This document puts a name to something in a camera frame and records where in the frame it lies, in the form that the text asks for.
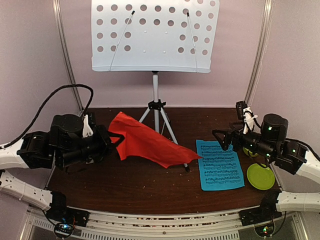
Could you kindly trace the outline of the red sheet music mat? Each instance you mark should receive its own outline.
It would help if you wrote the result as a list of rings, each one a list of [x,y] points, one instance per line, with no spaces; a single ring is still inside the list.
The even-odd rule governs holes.
[[[108,130],[124,136],[116,147],[120,159],[142,157],[168,168],[201,159],[193,150],[176,144],[124,112],[119,112]]]

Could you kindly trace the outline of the blue sheet music mat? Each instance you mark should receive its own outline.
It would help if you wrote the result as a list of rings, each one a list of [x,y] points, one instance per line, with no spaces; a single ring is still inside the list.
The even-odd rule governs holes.
[[[200,185],[203,191],[228,191],[245,186],[238,154],[223,150],[218,141],[196,140]]]

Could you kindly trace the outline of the grey music stand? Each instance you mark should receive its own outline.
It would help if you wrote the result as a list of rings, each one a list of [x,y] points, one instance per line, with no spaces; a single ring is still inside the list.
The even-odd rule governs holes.
[[[159,99],[159,73],[207,74],[215,40],[217,0],[93,0],[91,67],[95,72],[151,72],[154,128],[170,122]]]

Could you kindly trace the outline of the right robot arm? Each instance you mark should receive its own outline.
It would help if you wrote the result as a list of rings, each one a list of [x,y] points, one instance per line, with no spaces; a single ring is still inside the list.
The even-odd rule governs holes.
[[[230,145],[233,151],[246,148],[254,154],[264,157],[269,163],[292,174],[320,182],[320,157],[311,146],[297,140],[287,138],[289,122],[274,113],[263,117],[260,133],[240,130],[212,130],[212,134],[226,151]],[[256,210],[259,220],[266,221],[275,213],[290,211],[319,212],[319,193],[294,193],[287,191],[271,191],[262,199]]]

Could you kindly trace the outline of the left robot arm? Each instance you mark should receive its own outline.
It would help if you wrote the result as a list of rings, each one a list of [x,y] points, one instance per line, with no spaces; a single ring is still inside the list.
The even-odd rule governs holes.
[[[97,164],[124,141],[123,135],[108,131],[104,125],[97,125],[94,115],[88,113],[87,108],[82,110],[81,115],[55,115],[48,132],[30,132],[50,98],[68,88],[89,90],[87,105],[91,104],[94,91],[85,84],[63,85],[50,93],[26,129],[11,142],[0,146],[0,190],[38,207],[50,220],[85,225],[88,212],[68,207],[63,193],[40,189],[8,171],[15,168],[33,170],[52,167],[67,170],[77,163]]]

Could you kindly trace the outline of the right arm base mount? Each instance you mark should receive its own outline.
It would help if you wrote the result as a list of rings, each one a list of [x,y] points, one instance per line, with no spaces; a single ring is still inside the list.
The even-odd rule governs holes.
[[[284,225],[285,218],[282,224],[277,229],[275,220],[282,217],[283,214],[276,210],[270,210],[262,207],[255,207],[241,210],[239,218],[243,227],[253,226],[255,233],[261,238],[273,237]]]

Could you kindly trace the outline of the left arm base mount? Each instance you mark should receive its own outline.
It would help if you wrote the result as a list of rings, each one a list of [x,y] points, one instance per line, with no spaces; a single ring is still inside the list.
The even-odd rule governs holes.
[[[90,213],[86,210],[80,210],[67,207],[62,211],[42,210],[45,218],[53,225],[53,233],[59,239],[69,238],[76,227],[86,227]]]

